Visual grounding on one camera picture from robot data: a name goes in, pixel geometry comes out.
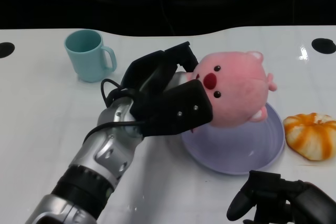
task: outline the pink stuffed animal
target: pink stuffed animal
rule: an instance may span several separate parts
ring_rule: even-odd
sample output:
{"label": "pink stuffed animal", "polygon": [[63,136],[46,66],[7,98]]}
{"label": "pink stuffed animal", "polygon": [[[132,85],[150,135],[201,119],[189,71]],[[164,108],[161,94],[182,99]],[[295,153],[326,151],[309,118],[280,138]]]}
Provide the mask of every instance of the pink stuffed animal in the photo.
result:
{"label": "pink stuffed animal", "polygon": [[271,73],[266,76],[260,52],[217,52],[207,55],[185,81],[198,79],[213,106],[215,127],[235,127],[267,118],[268,90],[277,90]]}

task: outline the lavender plate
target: lavender plate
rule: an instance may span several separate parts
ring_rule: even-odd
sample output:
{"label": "lavender plate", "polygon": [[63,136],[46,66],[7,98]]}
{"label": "lavender plate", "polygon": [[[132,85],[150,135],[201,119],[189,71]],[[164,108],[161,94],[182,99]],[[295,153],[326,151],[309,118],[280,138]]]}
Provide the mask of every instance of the lavender plate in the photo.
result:
{"label": "lavender plate", "polygon": [[263,170],[280,156],[285,145],[282,120],[271,105],[266,104],[266,109],[264,122],[232,129],[205,124],[194,133],[182,133],[183,143],[197,161],[217,172],[244,175]]}

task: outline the plate rim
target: plate rim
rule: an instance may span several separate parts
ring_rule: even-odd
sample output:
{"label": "plate rim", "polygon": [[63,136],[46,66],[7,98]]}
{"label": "plate rim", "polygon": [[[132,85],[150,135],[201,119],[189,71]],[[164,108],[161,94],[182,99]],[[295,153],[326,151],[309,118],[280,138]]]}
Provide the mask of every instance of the plate rim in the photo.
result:
{"label": "plate rim", "polygon": [[[277,118],[278,118],[278,120],[279,120],[279,122],[280,122],[280,124],[281,124],[282,135],[283,135],[283,138],[282,138],[282,144],[281,144],[281,147],[280,147],[280,149],[279,149],[279,152],[277,153],[277,155],[275,155],[275,156],[271,159],[270,162],[268,162],[268,163],[267,163],[266,165],[264,165],[263,167],[260,167],[260,168],[255,169],[255,170],[265,170],[265,169],[267,169],[269,166],[271,166],[271,165],[272,165],[272,164],[273,164],[273,163],[280,157],[280,155],[283,153],[284,148],[285,148],[285,129],[284,129],[284,127],[283,127],[284,125],[283,125],[283,122],[282,122],[282,120],[281,120],[281,117],[279,116],[278,112],[273,108],[273,106],[270,105],[268,102],[266,103],[266,106],[269,106],[269,107],[275,112],[275,114],[276,114],[276,116],[277,116]],[[219,171],[219,170],[216,170],[216,169],[210,167],[209,165],[207,165],[207,164],[205,164],[205,163],[199,161],[198,158],[195,157],[195,156],[192,154],[192,152],[189,151],[189,148],[186,146],[186,143],[185,143],[185,141],[184,141],[183,133],[181,134],[181,137],[182,137],[183,145],[184,145],[184,147],[186,148],[187,152],[192,156],[193,159],[195,159],[195,160],[196,160],[199,164],[201,164],[202,166],[205,166],[205,167],[207,167],[208,169],[211,169],[211,170],[213,170],[213,171],[215,171],[215,172],[217,172],[217,173],[222,173],[222,174],[227,174],[227,175],[248,175],[248,174],[249,174],[250,171],[246,171],[246,172],[228,172],[228,171],[226,171],[226,172],[222,172],[222,171]]]}

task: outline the orange pumpkin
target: orange pumpkin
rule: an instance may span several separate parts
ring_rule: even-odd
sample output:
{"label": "orange pumpkin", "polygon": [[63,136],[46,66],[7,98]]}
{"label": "orange pumpkin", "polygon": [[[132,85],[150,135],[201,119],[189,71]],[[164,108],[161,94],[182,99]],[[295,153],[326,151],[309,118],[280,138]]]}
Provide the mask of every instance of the orange pumpkin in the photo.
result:
{"label": "orange pumpkin", "polygon": [[336,154],[336,121],[317,113],[289,116],[284,121],[286,142],[303,157],[320,161]]}

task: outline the teal mug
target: teal mug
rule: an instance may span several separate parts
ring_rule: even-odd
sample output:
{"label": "teal mug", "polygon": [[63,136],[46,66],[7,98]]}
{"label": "teal mug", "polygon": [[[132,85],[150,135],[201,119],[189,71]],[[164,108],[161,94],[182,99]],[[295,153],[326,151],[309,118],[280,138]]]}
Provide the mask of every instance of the teal mug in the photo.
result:
{"label": "teal mug", "polygon": [[[101,35],[93,30],[80,30],[70,34],[64,46],[79,78],[86,82],[104,79],[117,68],[116,55],[104,46]],[[104,51],[111,57],[112,68],[107,65]]]}

